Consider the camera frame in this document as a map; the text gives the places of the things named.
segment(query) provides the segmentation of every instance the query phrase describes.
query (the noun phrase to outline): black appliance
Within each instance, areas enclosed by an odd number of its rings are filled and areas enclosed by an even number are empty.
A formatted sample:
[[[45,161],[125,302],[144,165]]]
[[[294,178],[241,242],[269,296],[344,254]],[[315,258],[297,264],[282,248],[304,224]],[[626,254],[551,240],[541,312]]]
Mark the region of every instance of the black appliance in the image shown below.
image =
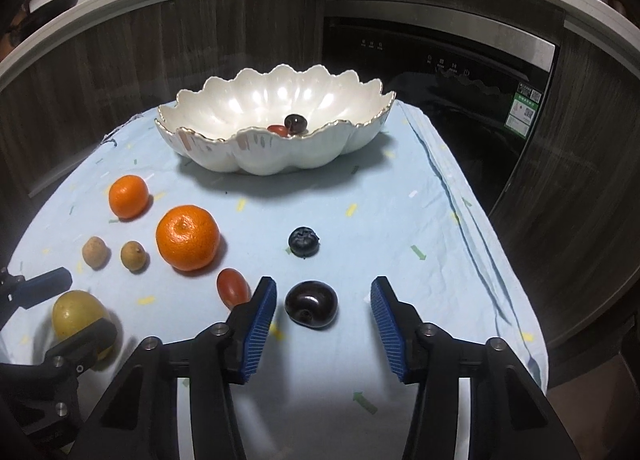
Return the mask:
[[[420,108],[490,213],[535,129],[556,47],[435,6],[336,0],[325,11],[324,65],[380,78],[385,91]]]

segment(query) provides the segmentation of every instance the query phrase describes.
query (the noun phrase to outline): floor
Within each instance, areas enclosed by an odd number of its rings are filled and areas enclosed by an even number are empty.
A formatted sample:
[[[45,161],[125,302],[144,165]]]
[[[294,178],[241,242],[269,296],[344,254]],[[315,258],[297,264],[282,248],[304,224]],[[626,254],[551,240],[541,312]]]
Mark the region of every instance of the floor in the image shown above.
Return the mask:
[[[605,458],[640,403],[619,356],[549,390],[547,397],[582,460]]]

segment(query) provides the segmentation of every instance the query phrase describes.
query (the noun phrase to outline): yellow fruit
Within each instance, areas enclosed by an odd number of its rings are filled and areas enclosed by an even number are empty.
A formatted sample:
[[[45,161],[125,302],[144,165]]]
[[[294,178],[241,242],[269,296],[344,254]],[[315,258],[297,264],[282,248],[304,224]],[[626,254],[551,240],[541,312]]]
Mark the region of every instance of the yellow fruit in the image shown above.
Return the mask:
[[[109,249],[102,238],[92,236],[82,246],[82,258],[92,269],[100,269],[109,258]]]
[[[101,318],[111,320],[104,305],[85,291],[69,291],[63,294],[56,300],[51,312],[53,331],[60,341],[71,337]],[[98,355],[98,360],[107,357],[112,348],[102,351]]]
[[[127,242],[120,251],[120,260],[122,260],[122,265],[135,273],[145,266],[146,251],[138,242]]]

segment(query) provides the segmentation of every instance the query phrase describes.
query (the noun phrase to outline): scalloped bowl rim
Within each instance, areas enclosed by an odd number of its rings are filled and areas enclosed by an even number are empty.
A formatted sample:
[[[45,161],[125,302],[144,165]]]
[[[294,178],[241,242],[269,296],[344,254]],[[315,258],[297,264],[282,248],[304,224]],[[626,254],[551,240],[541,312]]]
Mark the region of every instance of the scalloped bowl rim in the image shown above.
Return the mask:
[[[204,82],[204,85],[202,85],[202,88],[200,90],[198,90],[197,92],[194,92],[193,90],[188,90],[186,88],[183,88],[181,90],[178,91],[178,94],[176,95],[175,98],[175,106],[167,106],[167,105],[160,105],[158,107],[158,115],[160,116],[160,119],[162,122],[160,122],[157,118],[154,119],[156,126],[158,126],[160,129],[164,130],[166,133],[168,133],[169,135],[175,135],[178,132],[186,132],[186,133],[190,133],[191,135],[197,135],[198,137],[201,137],[204,141],[212,143],[212,144],[225,144],[225,143],[229,143],[232,142],[234,140],[236,140],[238,137],[245,135],[246,133],[262,133],[263,135],[268,135],[271,134],[273,135],[273,132],[270,132],[268,129],[263,128],[263,127],[257,127],[257,126],[249,126],[246,128],[242,128],[240,130],[238,130],[238,132],[234,133],[233,135],[231,135],[228,139],[211,139],[210,137],[206,137],[204,135],[202,135],[199,132],[196,132],[196,130],[191,129],[191,128],[187,128],[187,127],[177,127],[175,129],[175,132],[172,132],[171,130],[169,130],[167,127],[165,127],[162,123],[166,123],[166,119],[164,118],[164,116],[162,115],[162,108],[165,109],[171,109],[171,110],[175,110],[178,108],[178,106],[180,106],[180,94],[181,92],[190,92],[191,94],[201,94],[202,92],[204,92],[205,87],[207,86],[207,83],[209,81],[212,80],[216,80],[216,79],[220,79],[221,81],[224,82],[231,82],[235,79],[238,78],[238,76],[240,76],[240,74],[242,74],[242,72],[245,71],[252,71],[252,72],[257,72],[260,76],[268,76],[271,72],[274,72],[277,68],[289,68],[292,72],[296,73],[296,74],[304,74],[305,72],[310,71],[313,68],[317,68],[317,67],[321,67],[323,68],[327,74],[329,76],[332,76],[334,78],[340,78],[340,76],[343,76],[344,74],[348,74],[348,73],[354,73],[356,75],[356,78],[358,79],[358,84],[360,85],[367,85],[371,82],[377,81],[380,84],[380,90],[379,90],[379,94],[380,97],[386,97],[389,96],[389,101],[388,103],[385,105],[385,107],[380,110],[380,112],[376,113],[371,119],[369,119],[368,121],[365,121],[364,123],[352,123],[351,121],[349,121],[348,119],[336,119],[334,121],[329,121],[328,123],[322,125],[319,128],[316,128],[313,132],[310,133],[304,133],[302,135],[290,135],[289,137],[283,137],[284,141],[291,141],[291,140],[296,140],[296,139],[306,139],[308,137],[312,137],[313,135],[316,135],[316,133],[321,133],[324,132],[325,130],[333,127],[333,126],[338,126],[338,124],[341,123],[345,123],[350,125],[351,127],[358,129],[358,128],[364,128],[365,126],[368,126],[370,124],[372,124],[373,122],[375,122],[379,117],[383,116],[385,113],[387,113],[390,109],[392,104],[394,103],[394,101],[396,100],[396,92],[387,92],[386,94],[382,94],[382,81],[379,78],[373,78],[370,81],[362,82],[360,81],[360,76],[358,75],[358,73],[355,70],[345,70],[344,72],[340,72],[340,74],[331,74],[331,72],[329,72],[329,70],[324,66],[324,65],[313,65],[310,66],[308,69],[306,70],[302,70],[302,71],[298,71],[295,70],[294,68],[292,68],[292,66],[287,65],[286,63],[281,63],[280,65],[275,66],[273,69],[271,69],[268,72],[258,72],[257,70],[250,68],[250,67],[245,67],[242,70],[238,71],[238,73],[236,74],[236,76],[232,79],[223,79],[223,78],[219,78],[218,76],[210,76],[210,78],[207,78],[207,81]]]

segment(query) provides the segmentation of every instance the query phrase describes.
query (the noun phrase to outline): dark wood cabinet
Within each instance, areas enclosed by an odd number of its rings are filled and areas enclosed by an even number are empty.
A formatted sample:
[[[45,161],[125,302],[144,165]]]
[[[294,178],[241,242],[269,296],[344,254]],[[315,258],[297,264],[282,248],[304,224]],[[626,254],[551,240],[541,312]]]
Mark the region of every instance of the dark wood cabinet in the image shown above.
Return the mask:
[[[549,346],[638,279],[640,83],[564,31],[546,105],[491,222]]]

